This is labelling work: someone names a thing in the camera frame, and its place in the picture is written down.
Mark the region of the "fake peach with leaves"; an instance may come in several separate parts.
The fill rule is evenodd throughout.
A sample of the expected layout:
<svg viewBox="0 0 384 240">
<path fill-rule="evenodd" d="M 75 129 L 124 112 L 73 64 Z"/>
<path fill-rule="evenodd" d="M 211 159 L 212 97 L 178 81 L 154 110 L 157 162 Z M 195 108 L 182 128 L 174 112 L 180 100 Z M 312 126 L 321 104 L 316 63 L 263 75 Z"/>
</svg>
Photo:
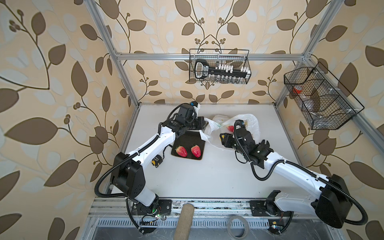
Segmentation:
<svg viewBox="0 0 384 240">
<path fill-rule="evenodd" d="M 230 132 L 230 133 L 233 133 L 234 132 L 234 126 L 233 125 L 228 125 L 227 126 L 227 130 Z"/>
</svg>

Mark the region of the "white plastic bag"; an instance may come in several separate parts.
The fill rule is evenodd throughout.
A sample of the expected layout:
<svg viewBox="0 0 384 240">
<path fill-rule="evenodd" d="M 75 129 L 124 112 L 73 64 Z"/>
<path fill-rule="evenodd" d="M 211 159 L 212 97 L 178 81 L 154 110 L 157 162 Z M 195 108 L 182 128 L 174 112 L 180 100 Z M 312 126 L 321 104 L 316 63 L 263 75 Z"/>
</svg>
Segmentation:
<svg viewBox="0 0 384 240">
<path fill-rule="evenodd" d="M 234 124 L 236 120 L 243 120 L 246 130 L 249 131 L 256 143 L 261 140 L 261 133 L 258 119 L 252 114 L 240 114 L 232 118 L 222 115 L 216 115 L 214 118 L 205 118 L 207 126 L 204 130 L 199 130 L 200 137 L 203 141 L 211 144 L 212 146 L 225 149 L 222 145 L 221 134 L 233 134 Z"/>
</svg>

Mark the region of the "red fake strawberry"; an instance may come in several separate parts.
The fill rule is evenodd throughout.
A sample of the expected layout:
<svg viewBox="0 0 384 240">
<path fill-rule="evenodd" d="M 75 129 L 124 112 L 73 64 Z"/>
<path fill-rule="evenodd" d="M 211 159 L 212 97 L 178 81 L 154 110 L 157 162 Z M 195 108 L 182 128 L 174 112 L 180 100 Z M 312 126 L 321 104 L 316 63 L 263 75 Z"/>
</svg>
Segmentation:
<svg viewBox="0 0 384 240">
<path fill-rule="evenodd" d="M 183 147 L 183 146 L 177 147 L 176 148 L 176 153 L 177 153 L 178 156 L 180 156 L 182 158 L 186 158 L 188 156 L 188 152 L 185 149 L 185 147 Z"/>
<path fill-rule="evenodd" d="M 191 148 L 191 153 L 195 158 L 200 158 L 202 155 L 201 148 L 198 145 L 195 145 Z"/>
</svg>

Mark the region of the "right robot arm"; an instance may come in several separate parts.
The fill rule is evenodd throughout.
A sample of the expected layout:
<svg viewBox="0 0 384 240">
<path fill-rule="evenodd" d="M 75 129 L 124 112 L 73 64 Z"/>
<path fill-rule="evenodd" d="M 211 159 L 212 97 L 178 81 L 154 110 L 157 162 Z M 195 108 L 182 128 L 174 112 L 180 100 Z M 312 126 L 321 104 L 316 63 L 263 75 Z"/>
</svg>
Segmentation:
<svg viewBox="0 0 384 240">
<path fill-rule="evenodd" d="M 256 143 L 244 121 L 236 120 L 234 131 L 221 133 L 220 140 L 224 147 L 234 149 L 245 158 L 258 181 L 264 182 L 277 173 L 307 192 L 306 195 L 293 195 L 273 190 L 258 207 L 270 216 L 290 214 L 286 225 L 274 234 L 282 234 L 296 212 L 317 216 L 336 229 L 344 224 L 363 226 L 368 223 L 366 210 L 350 195 L 343 178 L 338 175 L 328 177 L 291 162 L 275 152 L 266 140 Z"/>
</svg>

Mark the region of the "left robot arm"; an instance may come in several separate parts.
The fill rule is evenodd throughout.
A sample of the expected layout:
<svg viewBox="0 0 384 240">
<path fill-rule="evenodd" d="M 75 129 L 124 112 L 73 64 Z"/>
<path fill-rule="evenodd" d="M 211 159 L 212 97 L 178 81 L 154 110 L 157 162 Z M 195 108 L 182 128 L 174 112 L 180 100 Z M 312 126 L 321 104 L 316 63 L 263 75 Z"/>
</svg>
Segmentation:
<svg viewBox="0 0 384 240">
<path fill-rule="evenodd" d="M 187 131 L 202 130 L 206 124 L 204 117 L 198 116 L 201 105 L 196 102 L 182 103 L 174 108 L 167 119 L 159 123 L 157 133 L 137 149 L 125 154 L 118 153 L 113 166 L 96 182 L 95 195 L 100 198 L 124 198 L 131 222 L 137 230 L 145 235 L 148 233 L 133 218 L 129 201 L 141 204 L 152 216 L 159 213 L 159 196 L 146 187 L 144 169 L 168 145 Z M 101 183 L 111 176 L 111 183 L 121 192 L 104 194 L 100 192 Z"/>
</svg>

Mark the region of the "yellow black tape measure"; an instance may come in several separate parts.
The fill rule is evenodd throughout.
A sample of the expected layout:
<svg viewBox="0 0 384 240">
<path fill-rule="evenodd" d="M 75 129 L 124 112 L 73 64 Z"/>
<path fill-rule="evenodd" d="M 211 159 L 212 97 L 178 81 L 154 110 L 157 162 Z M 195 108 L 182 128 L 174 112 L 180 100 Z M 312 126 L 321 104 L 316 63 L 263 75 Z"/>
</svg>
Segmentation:
<svg viewBox="0 0 384 240">
<path fill-rule="evenodd" d="M 165 147 L 162 151 L 162 154 L 161 155 L 156 155 L 153 160 L 152 160 L 152 165 L 155 167 L 155 168 L 158 168 L 160 166 L 160 164 L 164 161 L 164 158 L 165 158 L 165 150 L 167 149 L 167 147 Z"/>
</svg>

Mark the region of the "black socket tool set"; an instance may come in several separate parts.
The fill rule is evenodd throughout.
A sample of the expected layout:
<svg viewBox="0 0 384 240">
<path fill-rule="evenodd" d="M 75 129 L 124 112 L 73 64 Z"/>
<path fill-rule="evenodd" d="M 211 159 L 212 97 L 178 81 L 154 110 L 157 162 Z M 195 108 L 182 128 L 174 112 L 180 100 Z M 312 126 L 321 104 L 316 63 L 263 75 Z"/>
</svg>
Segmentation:
<svg viewBox="0 0 384 240">
<path fill-rule="evenodd" d="M 232 65 L 217 64 L 215 67 L 211 67 L 206 60 L 199 59 L 195 62 L 195 66 L 192 71 L 196 79 L 224 79 L 224 80 L 248 80 L 252 73 L 247 67 L 241 67 L 237 70 Z"/>
</svg>

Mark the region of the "red item in basket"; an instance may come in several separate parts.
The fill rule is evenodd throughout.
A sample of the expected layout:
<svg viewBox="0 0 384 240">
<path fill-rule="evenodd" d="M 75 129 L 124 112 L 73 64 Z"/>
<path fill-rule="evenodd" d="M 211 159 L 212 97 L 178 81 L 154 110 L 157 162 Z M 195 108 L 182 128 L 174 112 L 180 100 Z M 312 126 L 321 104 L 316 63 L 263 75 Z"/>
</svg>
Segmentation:
<svg viewBox="0 0 384 240">
<path fill-rule="evenodd" d="M 303 91 L 303 87 L 299 85 L 295 85 L 293 87 L 293 94 L 300 95 Z"/>
</svg>

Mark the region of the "tape roll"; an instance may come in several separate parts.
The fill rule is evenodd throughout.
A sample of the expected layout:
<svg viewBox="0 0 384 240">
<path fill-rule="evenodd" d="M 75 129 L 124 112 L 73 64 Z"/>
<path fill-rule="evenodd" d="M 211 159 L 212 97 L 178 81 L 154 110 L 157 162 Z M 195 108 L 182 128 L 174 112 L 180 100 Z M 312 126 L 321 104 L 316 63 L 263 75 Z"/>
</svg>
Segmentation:
<svg viewBox="0 0 384 240">
<path fill-rule="evenodd" d="M 235 235 L 233 230 L 242 229 L 242 235 Z M 227 222 L 227 232 L 232 240 L 245 240 L 250 232 L 248 221 L 241 216 L 231 216 Z"/>
</svg>

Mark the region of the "cardboard tube roll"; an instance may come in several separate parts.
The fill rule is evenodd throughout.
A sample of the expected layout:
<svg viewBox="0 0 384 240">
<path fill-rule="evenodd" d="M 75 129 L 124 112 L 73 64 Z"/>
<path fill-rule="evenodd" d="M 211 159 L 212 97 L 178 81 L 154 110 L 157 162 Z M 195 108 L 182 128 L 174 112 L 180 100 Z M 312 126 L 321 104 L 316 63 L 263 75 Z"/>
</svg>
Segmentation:
<svg viewBox="0 0 384 240">
<path fill-rule="evenodd" d="M 192 204 L 183 205 L 177 227 L 174 234 L 174 240 L 188 240 L 194 217 L 195 208 Z"/>
</svg>

